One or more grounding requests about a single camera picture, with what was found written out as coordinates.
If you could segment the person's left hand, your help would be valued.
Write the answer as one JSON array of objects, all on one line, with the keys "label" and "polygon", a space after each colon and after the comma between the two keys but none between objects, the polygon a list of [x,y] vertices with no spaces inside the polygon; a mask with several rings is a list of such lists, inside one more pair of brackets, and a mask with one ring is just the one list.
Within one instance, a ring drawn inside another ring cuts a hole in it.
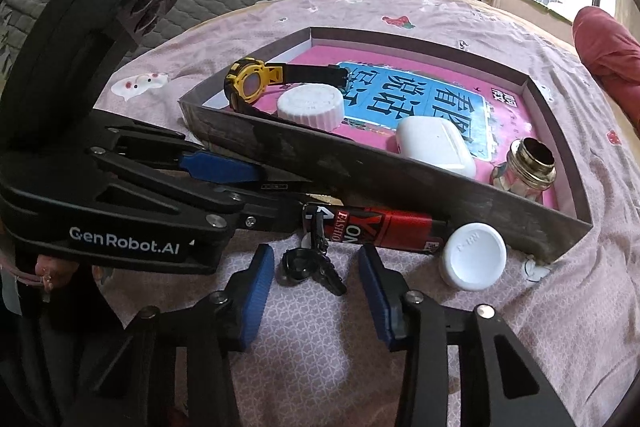
[{"label": "person's left hand", "polygon": [[78,267],[77,262],[40,255],[35,265],[35,274],[40,277],[44,290],[50,293],[67,284]]}]

